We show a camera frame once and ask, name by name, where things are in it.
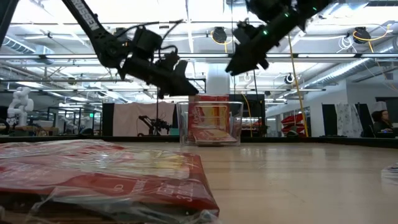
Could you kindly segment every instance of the clear plastic bin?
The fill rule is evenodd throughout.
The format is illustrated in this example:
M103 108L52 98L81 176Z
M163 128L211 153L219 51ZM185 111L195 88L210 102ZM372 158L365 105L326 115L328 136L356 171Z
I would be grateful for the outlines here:
M179 102L177 113L181 145L237 146L241 143L241 102Z

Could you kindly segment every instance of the robot workstation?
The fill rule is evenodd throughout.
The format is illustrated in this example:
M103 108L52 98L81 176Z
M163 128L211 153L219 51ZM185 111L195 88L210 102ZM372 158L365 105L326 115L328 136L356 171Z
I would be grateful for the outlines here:
M0 224L397 223L398 131L335 81L393 80L396 22L293 48L374 2L0 0Z

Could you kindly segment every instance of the ceiling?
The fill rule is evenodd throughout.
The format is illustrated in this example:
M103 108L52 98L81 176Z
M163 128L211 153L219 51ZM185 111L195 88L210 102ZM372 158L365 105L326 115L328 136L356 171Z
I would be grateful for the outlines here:
M164 24L147 26L148 29L164 35L168 28L161 26L171 26L168 21L183 19L184 22L177 26L166 38L164 45L176 45L179 53L186 54L225 54L233 53L231 29L234 28L239 20L248 17L253 24L262 24L259 19L251 13L247 13L246 8L237 4L228 7L223 0L113 0L98 1L86 0L91 10L97 13L99 21L109 32L114 32L117 27L129 27L143 22L160 21ZM375 46L386 41L398 32L396 24L397 7L362 7L354 9L344 4L339 5L324 19L317 16L307 24L306 33L299 29L291 32L294 53L347 53L355 50L364 52L369 50L368 45L353 44L348 50L341 48L342 38L347 32L352 33L355 27L364 26L371 33L372 37L379 37L386 33L387 25L389 32L386 38L381 38L373 42ZM215 27L224 27L228 35L228 45L220 45L211 38L211 32ZM76 20L67 8L55 0L20 0L17 10L12 19L12 24L8 30L8 36L15 38L20 43L36 49L37 46L46 46L53 54L93 54L93 48L87 36L76 23ZM134 30L130 31L129 37L134 36ZM280 42L280 47L273 48L270 53L289 53L288 38ZM7 47L2 47L0 54L19 54ZM104 82L104 79L115 79L116 71L101 67L98 61L93 60L56 60L53 64L46 65L35 63L31 60L7 60L8 65L12 64L20 69L26 69L36 76L23 75L16 73L23 78L41 79L52 74L50 78L66 79L75 77L77 79L101 79L92 85L110 89L148 89L153 86L146 86L145 83L135 78L130 78L129 82ZM74 63L93 63L93 66L73 66ZM188 78L206 78L213 73L224 72L228 59L191 59L188 64L186 76ZM331 62L296 62L295 71L300 77L301 82L311 79L320 72L324 72L331 66L336 65ZM259 69L255 71L257 87L279 88L284 85L286 74L292 73L292 64L285 62L274 62L267 70ZM253 73L243 74L235 80L237 86L254 87ZM204 82L193 83L198 89L204 88ZM87 83L59 83L54 88L83 89L87 88ZM85 93L82 97L90 97L91 100L101 100L98 95ZM117 93L117 100L121 98L126 101L150 102L155 99L151 97L153 93L130 92Z

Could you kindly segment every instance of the wooden table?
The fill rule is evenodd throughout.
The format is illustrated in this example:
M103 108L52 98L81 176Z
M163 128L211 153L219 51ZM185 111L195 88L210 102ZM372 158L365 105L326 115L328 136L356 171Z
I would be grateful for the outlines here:
M398 150L333 144L180 147L120 143L201 155L223 224L396 224L398 185L381 170Z

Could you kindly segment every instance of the curtain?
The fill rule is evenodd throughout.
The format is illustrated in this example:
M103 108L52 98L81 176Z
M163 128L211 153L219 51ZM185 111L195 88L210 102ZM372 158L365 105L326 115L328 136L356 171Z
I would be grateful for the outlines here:
M337 135L351 138L361 137L363 131L361 120L355 105L335 105L337 114Z

